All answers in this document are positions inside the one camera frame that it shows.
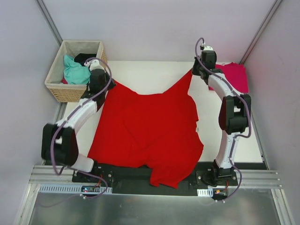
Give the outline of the magenta t shirt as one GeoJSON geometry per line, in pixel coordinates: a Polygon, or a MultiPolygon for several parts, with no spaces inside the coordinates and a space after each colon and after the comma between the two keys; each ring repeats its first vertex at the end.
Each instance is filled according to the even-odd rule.
{"type": "Polygon", "coordinates": [[[248,79],[246,68],[243,65],[231,62],[216,64],[216,68],[220,69],[228,82],[239,92],[248,93],[248,79]]]}

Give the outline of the red t shirt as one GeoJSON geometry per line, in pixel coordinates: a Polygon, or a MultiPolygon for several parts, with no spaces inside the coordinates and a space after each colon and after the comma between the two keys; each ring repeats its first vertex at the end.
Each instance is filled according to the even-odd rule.
{"type": "Polygon", "coordinates": [[[107,94],[88,157],[120,167],[149,167],[150,184],[177,188],[196,166],[203,144],[188,94],[191,72],[163,93],[141,95],[121,83],[107,94]]]}

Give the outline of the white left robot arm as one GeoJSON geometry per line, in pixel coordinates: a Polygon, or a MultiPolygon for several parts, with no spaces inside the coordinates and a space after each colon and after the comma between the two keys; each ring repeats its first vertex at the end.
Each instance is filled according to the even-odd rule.
{"type": "Polygon", "coordinates": [[[77,106],[65,118],[55,124],[47,123],[43,128],[41,157],[53,165],[69,166],[83,171],[88,182],[95,182],[99,177],[95,161],[79,153],[76,135],[85,122],[99,111],[105,102],[108,90],[115,83],[104,69],[94,69],[90,74],[90,82],[77,106]]]}

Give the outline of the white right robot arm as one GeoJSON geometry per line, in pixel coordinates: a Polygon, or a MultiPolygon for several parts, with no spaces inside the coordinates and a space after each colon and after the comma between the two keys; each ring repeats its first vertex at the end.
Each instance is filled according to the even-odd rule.
{"type": "Polygon", "coordinates": [[[237,91],[216,68],[217,55],[213,50],[202,50],[195,56],[192,74],[200,76],[222,100],[218,116],[222,130],[221,144],[210,171],[201,176],[204,184],[216,187],[232,178],[234,155],[240,137],[251,136],[251,97],[237,91]]]}

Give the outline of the teal t shirt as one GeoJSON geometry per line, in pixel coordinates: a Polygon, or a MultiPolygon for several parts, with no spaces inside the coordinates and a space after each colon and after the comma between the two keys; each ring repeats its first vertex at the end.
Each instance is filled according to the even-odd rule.
{"type": "Polygon", "coordinates": [[[90,70],[74,62],[74,58],[64,55],[64,79],[67,84],[86,85],[90,81],[90,70]]]}

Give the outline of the black printed t shirt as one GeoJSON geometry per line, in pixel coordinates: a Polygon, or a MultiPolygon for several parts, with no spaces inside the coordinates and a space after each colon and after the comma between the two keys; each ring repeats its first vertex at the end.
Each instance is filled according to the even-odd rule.
{"type": "Polygon", "coordinates": [[[90,53],[80,53],[74,58],[74,62],[81,64],[84,66],[84,63],[87,59],[96,57],[96,54],[90,54],[90,53]]]}

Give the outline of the wicker laundry basket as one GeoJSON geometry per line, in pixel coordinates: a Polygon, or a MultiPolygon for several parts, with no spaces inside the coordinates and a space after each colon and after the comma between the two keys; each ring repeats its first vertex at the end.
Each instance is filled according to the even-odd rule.
{"type": "Polygon", "coordinates": [[[102,41],[64,40],[45,79],[45,85],[58,102],[76,102],[90,81],[84,63],[97,57],[107,62],[102,41]]]}

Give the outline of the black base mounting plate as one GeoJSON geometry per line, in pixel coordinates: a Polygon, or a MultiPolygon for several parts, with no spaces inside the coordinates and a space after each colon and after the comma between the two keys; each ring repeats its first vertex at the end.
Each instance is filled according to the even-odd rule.
{"type": "Polygon", "coordinates": [[[201,177],[210,172],[212,165],[212,162],[197,163],[191,174],[181,181],[177,188],[151,185],[152,170],[146,166],[127,168],[99,164],[97,175],[107,182],[114,194],[196,196],[198,189],[208,187],[202,182],[201,177]]]}

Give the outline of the left aluminium corner post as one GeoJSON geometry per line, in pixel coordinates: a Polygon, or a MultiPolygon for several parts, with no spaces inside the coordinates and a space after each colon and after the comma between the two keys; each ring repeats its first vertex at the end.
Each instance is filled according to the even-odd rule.
{"type": "Polygon", "coordinates": [[[61,34],[46,6],[46,4],[44,3],[43,0],[36,0],[36,3],[46,21],[46,23],[48,24],[49,28],[50,28],[50,31],[51,33],[53,34],[54,36],[54,39],[56,40],[56,42],[58,43],[58,45],[61,45],[62,42],[63,42],[63,38],[61,37],[61,34]]]}

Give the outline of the aluminium corner post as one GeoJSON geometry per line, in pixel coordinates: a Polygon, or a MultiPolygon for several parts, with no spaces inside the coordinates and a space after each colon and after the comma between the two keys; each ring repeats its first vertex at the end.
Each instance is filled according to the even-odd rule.
{"type": "Polygon", "coordinates": [[[51,33],[53,34],[54,36],[54,39],[56,40],[56,42],[58,43],[58,45],[61,45],[62,42],[63,42],[63,38],[61,37],[61,34],[46,6],[46,4],[44,3],[43,0],[36,0],[36,3],[46,21],[46,23],[48,24],[49,28],[50,28],[50,31],[51,33]]]}
{"type": "Polygon", "coordinates": [[[262,23],[260,24],[258,30],[256,31],[255,35],[253,36],[252,40],[250,41],[250,44],[248,45],[245,53],[243,54],[241,60],[239,61],[239,64],[244,65],[249,58],[250,54],[254,50],[255,46],[259,42],[261,36],[267,29],[269,23],[272,21],[273,17],[275,16],[276,12],[279,10],[281,4],[283,3],[283,0],[275,0],[273,1],[270,9],[268,10],[266,16],[264,17],[262,23]]]}

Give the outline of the right aluminium corner post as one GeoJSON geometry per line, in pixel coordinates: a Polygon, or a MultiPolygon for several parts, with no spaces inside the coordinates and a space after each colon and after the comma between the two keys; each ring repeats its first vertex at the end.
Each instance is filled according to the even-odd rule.
{"type": "Polygon", "coordinates": [[[258,30],[256,31],[255,35],[253,36],[252,40],[250,41],[250,44],[248,45],[245,53],[243,54],[241,60],[239,61],[239,64],[244,65],[249,58],[250,54],[254,50],[255,46],[259,42],[261,36],[267,29],[269,23],[272,21],[273,17],[275,16],[276,12],[279,10],[281,4],[283,3],[283,0],[275,0],[273,1],[270,9],[268,10],[266,16],[264,17],[262,23],[260,24],[258,30]]]}

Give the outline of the aluminium frame rail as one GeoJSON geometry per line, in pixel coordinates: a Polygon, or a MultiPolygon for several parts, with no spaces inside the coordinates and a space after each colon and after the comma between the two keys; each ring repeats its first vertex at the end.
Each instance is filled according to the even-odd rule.
{"type": "MultiPolygon", "coordinates": [[[[277,171],[273,170],[240,170],[234,171],[229,179],[230,186],[241,182],[242,188],[282,189],[282,181],[277,171]]],[[[33,168],[31,183],[97,183],[98,178],[64,169],[60,176],[56,175],[51,165],[39,165],[33,168]]]]}

